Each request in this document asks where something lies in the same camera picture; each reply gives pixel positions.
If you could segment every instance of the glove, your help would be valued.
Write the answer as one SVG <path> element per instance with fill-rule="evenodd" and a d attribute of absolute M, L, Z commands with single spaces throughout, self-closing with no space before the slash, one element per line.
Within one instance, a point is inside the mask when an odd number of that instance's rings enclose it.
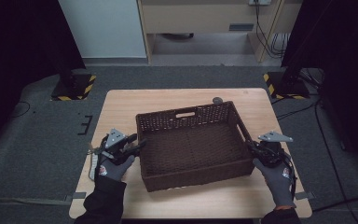
<path fill-rule="evenodd" d="M 264 166 L 259 159 L 254 159 L 253 163 L 266 178 L 267 186 L 272 193 L 276 206 L 288 205 L 296 207 L 292 200 L 292 193 L 289 190 L 292 183 L 290 169 L 284 163 L 275 168 Z"/>
<path fill-rule="evenodd" d="M 134 156 L 129 156 L 125 162 L 120 165 L 114 165 L 107 157 L 101 155 L 101 165 L 99 175 L 104 175 L 116 181 L 121 181 L 121 178 L 126 173 L 127 169 L 135 161 Z"/>

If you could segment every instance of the brown woven basket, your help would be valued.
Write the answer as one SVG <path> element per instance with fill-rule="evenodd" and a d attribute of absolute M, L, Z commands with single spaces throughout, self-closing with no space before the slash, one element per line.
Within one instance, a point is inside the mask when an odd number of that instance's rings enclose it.
<path fill-rule="evenodd" d="M 198 105 L 136 116 L 141 175 L 147 191 L 250 175 L 250 140 L 234 104 Z"/>

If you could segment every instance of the person's right hand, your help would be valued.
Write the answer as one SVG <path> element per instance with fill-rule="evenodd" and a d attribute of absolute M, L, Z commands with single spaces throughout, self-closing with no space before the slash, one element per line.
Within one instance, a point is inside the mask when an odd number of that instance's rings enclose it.
<path fill-rule="evenodd" d="M 292 200 L 290 186 L 292 183 L 290 169 L 284 163 L 275 168 L 264 166 L 259 159 L 254 159 L 253 163 L 266 178 L 267 186 L 272 193 L 272 198 L 278 207 L 296 207 Z"/>

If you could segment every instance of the black and yellow hazard tape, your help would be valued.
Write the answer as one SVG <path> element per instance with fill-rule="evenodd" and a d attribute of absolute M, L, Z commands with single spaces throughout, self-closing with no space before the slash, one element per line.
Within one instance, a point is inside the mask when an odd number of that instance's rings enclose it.
<path fill-rule="evenodd" d="M 277 99 L 287 98 L 287 99 L 297 99 L 297 100 L 308 98 L 308 96 L 300 95 L 300 94 L 279 94 L 276 92 L 276 88 L 272 84 L 269 78 L 269 74 L 264 74 L 263 78 L 264 81 L 266 81 L 269 94 L 271 95 L 272 98 L 277 98 Z"/>
<path fill-rule="evenodd" d="M 86 88 L 84 89 L 84 91 L 82 91 L 82 94 L 78 94 L 78 95 L 58 95 L 58 96 L 52 96 L 51 100 L 53 101 L 71 101 L 71 100 L 84 100 L 87 98 L 87 96 L 89 96 L 89 93 L 91 91 L 92 85 L 94 84 L 94 80 L 95 80 L 96 76 L 90 76 L 89 77 L 89 81 L 87 83 Z"/>

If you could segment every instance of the sleeve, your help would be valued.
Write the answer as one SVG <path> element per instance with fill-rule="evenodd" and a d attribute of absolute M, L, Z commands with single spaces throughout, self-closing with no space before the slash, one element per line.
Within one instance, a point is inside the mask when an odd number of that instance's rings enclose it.
<path fill-rule="evenodd" d="M 75 224 L 117 224 L 123 215 L 124 190 L 127 184 L 99 176 L 94 191 L 86 198 L 86 213 Z"/>
<path fill-rule="evenodd" d="M 261 219 L 261 224 L 300 224 L 297 212 L 294 208 L 273 210 Z"/>

